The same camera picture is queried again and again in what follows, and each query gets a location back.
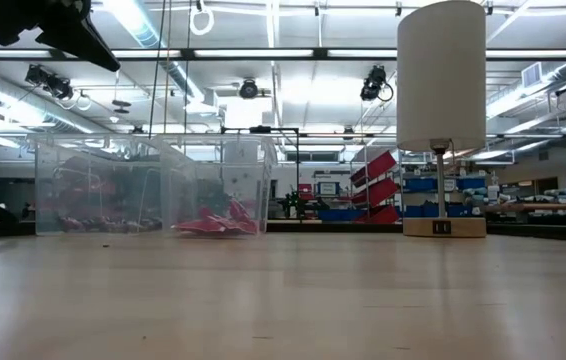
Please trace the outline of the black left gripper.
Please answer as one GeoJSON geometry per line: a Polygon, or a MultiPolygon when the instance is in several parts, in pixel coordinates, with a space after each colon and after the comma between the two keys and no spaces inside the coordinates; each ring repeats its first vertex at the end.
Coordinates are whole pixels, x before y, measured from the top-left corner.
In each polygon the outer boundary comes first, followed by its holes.
{"type": "Polygon", "coordinates": [[[120,63],[88,20],[91,0],[0,0],[0,45],[39,28],[38,43],[116,72],[120,63]]]}

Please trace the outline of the brown Snickers mini bar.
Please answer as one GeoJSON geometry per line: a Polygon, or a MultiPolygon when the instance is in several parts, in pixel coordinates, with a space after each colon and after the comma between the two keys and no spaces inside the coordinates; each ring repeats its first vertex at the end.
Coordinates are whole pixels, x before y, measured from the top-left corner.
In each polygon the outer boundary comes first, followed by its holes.
{"type": "Polygon", "coordinates": [[[72,217],[59,217],[58,224],[63,232],[85,232],[86,228],[82,222],[72,217]]]}
{"type": "Polygon", "coordinates": [[[162,220],[159,218],[142,218],[140,221],[125,221],[123,223],[127,233],[144,233],[161,230],[162,220]]]}
{"type": "Polygon", "coordinates": [[[107,217],[96,217],[86,220],[84,227],[87,231],[103,233],[126,233],[128,231],[128,225],[126,223],[117,223],[107,217]]]}

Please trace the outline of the black overhead light bar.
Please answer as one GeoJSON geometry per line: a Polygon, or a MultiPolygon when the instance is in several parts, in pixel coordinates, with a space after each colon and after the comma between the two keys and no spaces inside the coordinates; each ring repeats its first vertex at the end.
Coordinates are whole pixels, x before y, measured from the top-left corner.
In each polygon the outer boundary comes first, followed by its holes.
{"type": "MultiPolygon", "coordinates": [[[[184,48],[184,49],[114,49],[112,54],[119,61],[150,61],[152,59],[173,59],[185,61],[341,61],[380,60],[395,61],[399,52],[396,48],[184,48]]],[[[43,60],[76,61],[77,56],[55,49],[0,49],[0,61],[43,60]]],[[[566,61],[566,48],[520,49],[493,48],[486,51],[491,62],[510,61],[566,61]]]]}

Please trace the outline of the white column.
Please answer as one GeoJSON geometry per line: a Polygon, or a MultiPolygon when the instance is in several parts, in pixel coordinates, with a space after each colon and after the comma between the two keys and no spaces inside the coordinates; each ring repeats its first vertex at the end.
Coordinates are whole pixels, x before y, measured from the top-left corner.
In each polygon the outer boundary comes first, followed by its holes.
{"type": "Polygon", "coordinates": [[[223,147],[222,180],[224,191],[239,201],[255,200],[259,188],[259,143],[232,139],[223,147]]]}

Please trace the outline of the low blue bin row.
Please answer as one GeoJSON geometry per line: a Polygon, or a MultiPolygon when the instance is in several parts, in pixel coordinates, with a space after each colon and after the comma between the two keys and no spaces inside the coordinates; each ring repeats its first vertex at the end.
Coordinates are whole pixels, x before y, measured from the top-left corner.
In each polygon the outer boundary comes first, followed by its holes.
{"type": "Polygon", "coordinates": [[[361,209],[329,209],[317,211],[317,217],[323,222],[355,222],[366,215],[367,211],[361,209]]]}

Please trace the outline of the white shade wooden base lamp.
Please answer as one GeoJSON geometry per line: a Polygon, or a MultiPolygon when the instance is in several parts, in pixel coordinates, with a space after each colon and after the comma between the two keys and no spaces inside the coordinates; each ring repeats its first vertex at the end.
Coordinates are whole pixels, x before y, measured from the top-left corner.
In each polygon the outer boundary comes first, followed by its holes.
{"type": "Polygon", "coordinates": [[[446,212],[444,155],[486,142],[486,15],[471,0],[421,7],[397,32],[397,147],[436,157],[438,215],[406,218],[403,234],[484,238],[482,218],[446,212]]]}

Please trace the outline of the blue storage bin shelf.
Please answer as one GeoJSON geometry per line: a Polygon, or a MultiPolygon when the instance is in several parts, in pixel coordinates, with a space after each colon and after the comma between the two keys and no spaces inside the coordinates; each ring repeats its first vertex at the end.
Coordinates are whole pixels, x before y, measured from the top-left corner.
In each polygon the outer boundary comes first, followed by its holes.
{"type": "MultiPolygon", "coordinates": [[[[480,217],[487,199],[484,178],[447,177],[443,182],[447,217],[480,217]]],[[[438,180],[435,177],[411,177],[403,180],[403,216],[433,218],[439,216],[438,180]]]]}

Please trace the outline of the wooden workbench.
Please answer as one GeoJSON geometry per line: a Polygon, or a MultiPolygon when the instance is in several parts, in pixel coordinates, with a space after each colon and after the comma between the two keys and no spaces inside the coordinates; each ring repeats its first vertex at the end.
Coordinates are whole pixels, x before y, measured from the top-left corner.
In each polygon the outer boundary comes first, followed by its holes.
{"type": "Polygon", "coordinates": [[[566,226],[566,188],[523,197],[500,194],[482,213],[488,223],[566,226]]]}

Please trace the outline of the silver ceiling duct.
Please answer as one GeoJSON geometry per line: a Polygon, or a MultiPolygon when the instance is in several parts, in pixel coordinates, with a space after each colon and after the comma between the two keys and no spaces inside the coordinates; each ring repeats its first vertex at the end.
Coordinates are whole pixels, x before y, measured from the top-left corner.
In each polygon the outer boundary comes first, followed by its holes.
{"type": "Polygon", "coordinates": [[[186,69],[183,65],[172,58],[167,59],[164,51],[160,57],[157,57],[158,49],[166,47],[167,41],[162,37],[159,28],[150,20],[147,8],[141,3],[141,0],[101,1],[104,8],[117,19],[142,49],[153,51],[153,58],[174,85],[186,93],[192,101],[204,99],[201,89],[186,76],[186,69]]]}

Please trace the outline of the black metal stand frame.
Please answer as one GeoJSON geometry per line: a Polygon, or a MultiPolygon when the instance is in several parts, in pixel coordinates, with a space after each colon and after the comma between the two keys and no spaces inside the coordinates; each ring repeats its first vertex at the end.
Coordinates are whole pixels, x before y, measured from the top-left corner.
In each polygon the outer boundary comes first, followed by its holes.
{"type": "Polygon", "coordinates": [[[296,167],[296,192],[299,192],[300,186],[300,129],[298,127],[271,127],[265,125],[258,125],[249,128],[232,128],[221,126],[220,133],[225,134],[228,131],[235,131],[237,134],[240,134],[242,131],[248,131],[250,134],[258,134],[258,135],[267,135],[272,133],[279,133],[281,136],[286,138],[288,134],[293,133],[295,135],[295,148],[296,148],[296,159],[295,159],[295,167],[296,167]]]}

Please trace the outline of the white wall vent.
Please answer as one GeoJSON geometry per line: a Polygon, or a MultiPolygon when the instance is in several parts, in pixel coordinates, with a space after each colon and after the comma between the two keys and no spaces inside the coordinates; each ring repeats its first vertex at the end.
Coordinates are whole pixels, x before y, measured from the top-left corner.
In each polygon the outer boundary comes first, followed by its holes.
{"type": "Polygon", "coordinates": [[[524,88],[530,88],[543,82],[542,63],[535,62],[521,71],[521,82],[524,88]]]}

